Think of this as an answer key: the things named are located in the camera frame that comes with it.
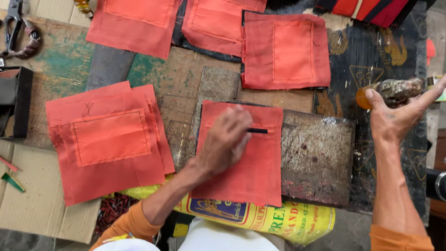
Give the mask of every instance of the hand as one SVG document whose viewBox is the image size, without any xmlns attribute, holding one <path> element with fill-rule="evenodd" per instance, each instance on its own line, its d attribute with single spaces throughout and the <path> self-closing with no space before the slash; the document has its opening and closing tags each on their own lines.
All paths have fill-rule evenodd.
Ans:
<svg viewBox="0 0 446 251">
<path fill-rule="evenodd" d="M 251 124 L 251 114 L 241 105 L 226 109 L 215 120 L 196 157 L 196 166 L 204 175 L 211 177 L 219 174 L 241 159 L 251 138 L 251 133 L 246 133 Z"/>
<path fill-rule="evenodd" d="M 405 106 L 391 109 L 376 91 L 366 90 L 366 97 L 372 105 L 370 127 L 375 144 L 391 143 L 399 146 L 407 132 L 423 116 L 427 107 L 438 99 L 446 87 L 446 75 L 423 95 L 409 100 Z"/>
</svg>

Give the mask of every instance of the stack of fabric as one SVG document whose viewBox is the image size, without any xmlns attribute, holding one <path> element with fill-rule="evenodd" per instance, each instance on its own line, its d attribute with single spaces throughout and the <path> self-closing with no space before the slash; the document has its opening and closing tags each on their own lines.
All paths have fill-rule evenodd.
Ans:
<svg viewBox="0 0 446 251">
<path fill-rule="evenodd" d="M 48 101 L 66 206 L 161 184 L 175 171 L 152 85 L 128 81 Z"/>
</svg>

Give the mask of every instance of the green scrap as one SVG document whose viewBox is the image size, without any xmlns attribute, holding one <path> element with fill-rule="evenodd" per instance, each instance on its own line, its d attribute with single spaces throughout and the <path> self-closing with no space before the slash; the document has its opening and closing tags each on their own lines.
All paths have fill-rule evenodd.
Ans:
<svg viewBox="0 0 446 251">
<path fill-rule="evenodd" d="M 7 172 L 3 174 L 1 179 L 10 183 L 13 187 L 17 188 L 20 192 L 25 191 L 25 189 L 17 182 L 17 180 L 14 179 L 12 176 L 10 176 Z"/>
</svg>

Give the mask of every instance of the red fabric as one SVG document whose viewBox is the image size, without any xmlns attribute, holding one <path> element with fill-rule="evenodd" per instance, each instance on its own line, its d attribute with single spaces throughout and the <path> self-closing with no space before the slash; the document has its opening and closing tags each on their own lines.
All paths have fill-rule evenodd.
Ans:
<svg viewBox="0 0 446 251">
<path fill-rule="evenodd" d="M 338 0 L 333 6 L 333 13 L 351 17 L 355 12 L 357 4 L 358 0 Z"/>
<path fill-rule="evenodd" d="M 158 105 L 157 105 L 157 99 L 155 97 L 153 85 L 148 84 L 148 85 L 135 87 L 135 88 L 132 88 L 132 91 L 144 93 L 145 96 L 148 99 L 150 99 L 151 106 L 153 108 L 152 114 L 155 116 L 155 120 L 156 120 L 155 122 L 157 125 L 157 132 L 158 132 L 158 136 L 159 136 L 159 140 L 157 140 L 158 149 L 160 151 L 161 159 L 163 161 L 164 173 L 168 174 L 168 173 L 175 172 L 175 166 L 173 164 L 172 153 L 170 152 L 169 144 L 167 142 L 165 129 L 164 129 L 164 123 L 163 123 L 163 119 L 161 118 L 160 109 L 158 108 Z"/>
<path fill-rule="evenodd" d="M 409 0 L 393 0 L 370 22 L 384 28 L 389 27 L 408 1 Z"/>
<path fill-rule="evenodd" d="M 86 40 L 167 59 L 179 4 L 180 0 L 98 0 Z"/>
<path fill-rule="evenodd" d="M 165 156 L 161 159 L 158 150 L 165 153 L 164 146 L 167 146 L 170 153 L 164 133 L 160 134 L 160 141 L 156 141 L 154 125 L 159 127 L 159 124 L 153 121 L 147 103 L 152 96 L 150 88 L 153 92 L 152 86 L 144 88 L 148 95 L 131 91 L 126 81 L 46 103 L 49 133 L 58 153 L 66 206 L 127 188 L 160 184 L 164 182 L 165 173 L 174 171 L 172 157 L 170 162 Z M 161 118 L 154 104 L 151 104 L 153 110 L 158 111 L 155 118 Z M 131 113 L 138 113 L 138 116 L 121 116 Z M 79 124 L 84 125 L 80 128 L 83 132 L 76 131 L 82 135 L 76 138 L 74 130 L 79 129 Z M 143 147 L 146 147 L 145 153 L 142 153 Z"/>
<path fill-rule="evenodd" d="M 240 57 L 242 10 L 265 11 L 267 0 L 188 0 L 181 31 L 193 46 Z"/>
<path fill-rule="evenodd" d="M 363 0 L 356 19 L 363 20 L 380 1 L 381 0 Z"/>
<path fill-rule="evenodd" d="M 330 85 L 324 19 L 245 12 L 243 38 L 243 87 L 277 90 Z"/>
<path fill-rule="evenodd" d="M 197 154 L 215 119 L 234 106 L 205 100 L 202 105 Z M 256 205 L 281 207 L 281 108 L 244 106 L 253 119 L 253 127 L 267 129 L 268 134 L 252 134 L 242 159 L 230 169 L 195 188 L 191 196 Z"/>
<path fill-rule="evenodd" d="M 432 39 L 426 40 L 427 65 L 430 65 L 430 58 L 435 57 L 435 45 Z"/>
</svg>

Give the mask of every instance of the orange sleeve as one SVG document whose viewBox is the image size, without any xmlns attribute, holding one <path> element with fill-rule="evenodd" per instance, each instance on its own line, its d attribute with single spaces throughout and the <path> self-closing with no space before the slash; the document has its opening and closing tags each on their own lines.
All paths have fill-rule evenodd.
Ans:
<svg viewBox="0 0 446 251">
<path fill-rule="evenodd" d="M 90 248 L 90 251 L 102 245 L 104 240 L 129 233 L 135 238 L 152 242 L 153 236 L 158 234 L 161 227 L 152 226 L 147 221 L 142 212 L 142 203 L 140 201 L 136 205 L 131 206 L 127 213 L 121 215 L 111 227 L 105 230 L 98 241 Z"/>
<path fill-rule="evenodd" d="M 372 251 L 434 251 L 427 236 L 402 234 L 377 225 L 372 225 L 369 235 Z"/>
</svg>

